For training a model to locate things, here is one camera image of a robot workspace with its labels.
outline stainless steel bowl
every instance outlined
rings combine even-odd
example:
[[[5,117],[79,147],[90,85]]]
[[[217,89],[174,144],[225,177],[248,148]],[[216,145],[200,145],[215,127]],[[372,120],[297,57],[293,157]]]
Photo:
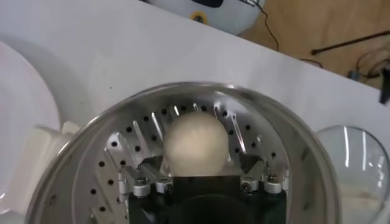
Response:
[[[183,113],[214,114],[230,132],[227,164],[238,152],[289,170],[287,223],[341,222],[330,160],[287,108],[254,91],[216,83],[172,83],[138,93],[103,112],[65,145],[44,173],[27,223],[126,223],[117,202],[118,167],[161,155],[165,131]]]

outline clear plastic dome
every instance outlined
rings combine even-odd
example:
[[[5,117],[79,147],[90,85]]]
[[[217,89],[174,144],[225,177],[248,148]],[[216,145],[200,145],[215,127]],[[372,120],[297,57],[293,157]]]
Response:
[[[335,126],[318,137],[339,181],[343,223],[372,223],[389,190],[389,158],[380,142],[355,127]]]

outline screw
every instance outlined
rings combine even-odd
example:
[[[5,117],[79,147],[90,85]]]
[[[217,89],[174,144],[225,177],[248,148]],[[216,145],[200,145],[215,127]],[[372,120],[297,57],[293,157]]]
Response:
[[[241,185],[241,190],[245,193],[248,194],[251,191],[251,187],[248,183],[243,183]]]
[[[278,181],[278,176],[276,176],[275,174],[268,175],[267,182],[277,183],[277,181]]]
[[[197,22],[203,23],[203,18],[201,16],[196,16],[194,18],[194,20],[197,21]]]
[[[172,186],[171,184],[167,184],[167,185],[165,186],[165,188],[164,188],[164,192],[165,192],[166,194],[172,193],[172,192],[173,192],[173,186]]]

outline wooden floor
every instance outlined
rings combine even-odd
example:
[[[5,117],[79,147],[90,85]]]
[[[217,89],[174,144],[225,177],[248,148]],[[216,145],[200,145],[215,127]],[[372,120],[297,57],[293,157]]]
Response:
[[[268,24],[280,43],[280,52],[294,58],[321,62],[325,69],[346,76],[361,55],[369,50],[389,46],[390,37],[381,37],[351,46],[310,55],[314,48],[344,42],[390,29],[390,0],[267,0],[264,9]],[[264,15],[241,37],[275,49],[275,43],[264,26]],[[378,58],[390,51],[365,60],[367,70]],[[380,88],[381,79],[367,85]]]

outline metal clamp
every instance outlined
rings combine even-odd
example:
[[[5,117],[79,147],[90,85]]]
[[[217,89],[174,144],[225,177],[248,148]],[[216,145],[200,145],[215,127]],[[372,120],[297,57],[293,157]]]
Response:
[[[253,191],[258,190],[258,180],[254,179],[251,176],[242,176],[239,178],[241,183],[241,190],[245,194],[249,194]]]
[[[133,195],[136,197],[148,196],[151,192],[151,185],[145,177],[137,178],[133,186]]]
[[[282,184],[278,181],[278,177],[270,174],[267,181],[264,183],[264,190],[270,194],[279,194],[282,191]]]
[[[148,163],[142,164],[140,170],[151,182],[155,183],[155,189],[160,194],[170,194],[173,191],[173,179],[162,175],[157,169]]]
[[[132,166],[123,166],[118,174],[119,200],[126,202],[131,189],[136,197],[145,197],[151,192],[151,184],[145,177],[141,177]]]

